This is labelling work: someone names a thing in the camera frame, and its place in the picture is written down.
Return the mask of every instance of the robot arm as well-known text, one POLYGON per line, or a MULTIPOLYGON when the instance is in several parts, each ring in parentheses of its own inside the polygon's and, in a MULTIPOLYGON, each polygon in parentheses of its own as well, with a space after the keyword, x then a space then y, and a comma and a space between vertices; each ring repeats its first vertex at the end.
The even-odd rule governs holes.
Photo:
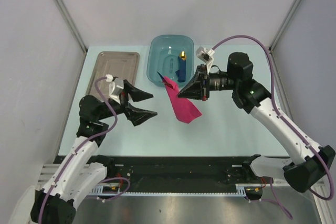
POLYGON ((98 155, 89 168, 81 174, 89 158, 97 151, 111 128, 100 122, 113 116, 108 103, 116 114, 124 113, 134 126, 140 125, 156 112, 133 107, 134 102, 150 99, 152 94, 132 86, 127 80, 107 75, 108 101, 101 102, 92 95, 83 97, 79 103, 80 126, 77 138, 52 178, 35 193, 35 203, 30 213, 32 221, 50 224, 72 223, 76 210, 90 191, 107 177, 115 177, 113 158, 98 155))
POLYGON ((197 66, 194 77, 179 92, 178 97, 206 101, 210 91, 232 90, 232 98, 237 107, 261 122, 289 154, 290 158, 267 158, 260 155, 251 157, 246 163, 256 176, 285 179, 291 187, 303 193, 325 175, 321 162, 311 148, 321 156, 328 168, 335 157, 335 151, 329 145, 321 147, 309 138, 275 104, 280 111, 280 114, 276 113, 269 91, 253 79, 253 64, 247 54, 231 54, 227 71, 219 70, 215 73, 210 72, 214 51, 201 47, 196 54, 206 65, 197 66), (305 136, 308 145, 284 119, 305 136))

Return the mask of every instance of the stainless steel tray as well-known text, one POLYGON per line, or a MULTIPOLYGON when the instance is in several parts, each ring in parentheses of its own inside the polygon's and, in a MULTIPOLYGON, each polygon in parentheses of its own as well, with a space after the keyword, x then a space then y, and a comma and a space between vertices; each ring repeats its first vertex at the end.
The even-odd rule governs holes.
MULTIPOLYGON (((97 57, 92 76, 86 94, 91 94, 101 100, 98 95, 94 81, 107 74, 121 79, 127 79, 132 85, 135 84, 135 78, 138 71, 140 55, 137 52, 101 52, 97 57)), ((109 83, 101 81, 99 89, 109 97, 109 83)))

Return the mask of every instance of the blue plastic tub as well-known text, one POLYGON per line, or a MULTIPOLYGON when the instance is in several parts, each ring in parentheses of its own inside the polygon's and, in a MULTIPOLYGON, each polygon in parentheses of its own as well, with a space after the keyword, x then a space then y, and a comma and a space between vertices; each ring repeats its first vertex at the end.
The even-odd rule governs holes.
POLYGON ((153 39, 149 51, 147 77, 155 85, 163 87, 158 72, 175 81, 179 87, 185 86, 194 74, 194 42, 183 35, 160 35, 153 39), (177 71, 180 69, 179 55, 184 51, 185 81, 178 82, 177 71))

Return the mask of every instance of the pink cloth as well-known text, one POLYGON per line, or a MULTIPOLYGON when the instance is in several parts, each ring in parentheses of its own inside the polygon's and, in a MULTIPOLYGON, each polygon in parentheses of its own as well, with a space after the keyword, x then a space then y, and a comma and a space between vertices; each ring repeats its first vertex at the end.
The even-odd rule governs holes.
POLYGON ((164 77, 164 80, 173 86, 173 88, 165 85, 166 91, 172 103, 176 118, 183 123, 191 123, 194 119, 202 115, 198 108, 187 98, 178 98, 179 87, 176 82, 172 81, 168 77, 164 77))

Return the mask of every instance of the wire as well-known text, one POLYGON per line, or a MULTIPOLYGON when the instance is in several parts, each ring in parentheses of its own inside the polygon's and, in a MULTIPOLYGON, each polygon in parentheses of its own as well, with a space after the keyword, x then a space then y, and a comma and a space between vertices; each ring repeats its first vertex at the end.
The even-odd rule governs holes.
POLYGON ((221 71, 221 69, 219 68, 219 66, 217 66, 217 65, 212 65, 212 66, 211 66, 211 68, 214 68, 214 67, 215 67, 215 68, 218 68, 218 70, 221 71))
MULTIPOLYGON (((272 204, 277 205, 277 206, 279 205, 278 202, 276 202, 275 200, 272 200, 272 199, 249 200, 247 197, 245 197, 245 199, 248 200, 249 203, 251 203, 251 202, 252 203, 269 202, 269 203, 272 203, 272 204)), ((287 208, 285 208, 285 207, 283 207, 283 208, 284 208, 283 211, 284 211, 285 215, 288 217, 288 219, 292 220, 293 215, 290 213, 290 211, 287 208)))
POLYGON ((263 177, 261 177, 261 183, 264 184, 262 188, 265 188, 267 186, 267 182, 263 177))
POLYGON ((309 191, 311 193, 313 193, 315 196, 317 196, 320 199, 323 200, 331 200, 334 196, 334 184, 333 184, 333 180, 332 180, 332 176, 330 174, 330 171, 326 165, 326 163, 324 162, 323 158, 320 156, 320 154, 310 145, 310 143, 306 140, 305 136, 303 136, 295 127, 294 125, 292 125, 285 117, 282 116, 282 114, 280 113, 280 111, 278 110, 278 107, 276 105, 275 102, 275 92, 274 92, 274 69, 273 69, 273 65, 271 62, 271 56, 268 52, 268 50, 266 49, 266 47, 256 38, 248 36, 248 35, 235 35, 235 36, 231 36, 228 37, 226 39, 223 39, 222 41, 220 41, 219 43, 217 43, 212 49, 215 50, 217 47, 219 47, 221 44, 232 40, 232 39, 236 39, 236 38, 246 38, 246 39, 250 39, 253 40, 254 42, 256 42, 265 52, 267 61, 268 61, 268 65, 270 68, 270 72, 271 72, 271 101, 272 101, 272 105, 273 105, 273 109, 274 111, 277 113, 277 115, 279 116, 279 118, 281 118, 283 120, 284 123, 287 124, 288 127, 291 128, 291 130, 309 147, 309 149, 314 153, 314 155, 317 157, 317 159, 319 160, 319 162, 322 164, 323 169, 325 170, 327 177, 328 177, 328 181, 330 184, 330 194, 328 197, 323 197, 322 195, 317 194, 315 191, 313 191, 311 188, 309 189, 309 191))
MULTIPOLYGON (((261 180, 263 180, 265 182, 265 186, 263 186, 263 188, 266 187, 266 181, 265 181, 265 179, 261 178, 261 180)), ((247 197, 244 197, 244 198, 247 199, 249 203, 250 202, 263 202, 264 201, 264 202, 269 202, 269 203, 272 203, 274 205, 277 205, 277 206, 279 206, 281 208, 281 210, 288 217, 288 219, 292 220, 293 219, 293 215, 290 213, 290 211, 286 207, 283 206, 283 204, 281 203, 281 201, 279 200, 279 198, 277 197, 277 195, 276 195, 276 193, 274 191, 273 179, 272 178, 271 178, 269 184, 271 186, 271 190, 272 190, 272 193, 274 195, 275 200, 272 200, 272 199, 250 200, 247 197)))
POLYGON ((106 179, 102 180, 99 183, 106 183, 106 182, 109 182, 109 181, 112 181, 112 180, 117 180, 117 179, 119 179, 121 181, 126 181, 127 182, 126 189, 124 191, 122 191, 121 193, 118 193, 117 195, 112 196, 112 197, 107 198, 107 199, 102 199, 102 198, 94 197, 94 196, 90 196, 90 197, 86 197, 86 198, 88 198, 88 199, 97 199, 97 200, 101 200, 102 202, 111 201, 111 200, 119 198, 121 195, 123 195, 124 193, 126 193, 128 191, 128 189, 130 189, 131 182, 127 178, 125 178, 125 177, 106 178, 106 179))
MULTIPOLYGON (((100 133, 97 133, 96 135, 93 135, 89 138, 87 138, 85 141, 83 141, 76 149, 75 149, 75 153, 77 153, 87 142, 89 142, 90 140, 98 137, 98 136, 102 136, 102 135, 105 135, 107 134, 108 132, 112 131, 113 128, 116 126, 117 122, 118 122, 118 117, 117 117, 117 114, 116 112, 114 111, 114 109, 112 108, 112 106, 109 104, 108 100, 105 98, 105 96, 103 95, 103 93, 100 91, 99 87, 98 87, 98 82, 102 81, 102 80, 105 80, 107 79, 107 77, 101 77, 99 79, 97 79, 95 81, 95 87, 96 87, 96 90, 98 92, 98 94, 101 96, 101 98, 103 99, 104 103, 106 104, 106 106, 109 108, 109 110, 112 112, 113 116, 114 116, 114 123, 112 124, 112 126, 110 128, 108 128, 106 131, 103 131, 103 132, 100 132, 100 133)), ((66 160, 66 162, 64 163, 64 166, 62 167, 61 171, 59 172, 59 174, 57 175, 57 177, 55 178, 54 180, 54 183, 57 184, 59 178, 62 176, 63 172, 65 171, 65 169, 68 167, 70 161, 72 160, 72 158, 75 156, 75 154, 71 154, 69 156, 69 158, 66 160)), ((52 192, 52 190, 54 189, 55 185, 51 185, 51 187, 49 188, 46 196, 44 197, 43 199, 43 202, 42 202, 42 205, 41 205, 41 209, 40 209, 40 213, 38 215, 38 224, 42 224, 42 217, 43 217, 43 211, 46 207, 46 204, 47 204, 47 200, 48 200, 48 197, 50 195, 50 193, 52 192)))

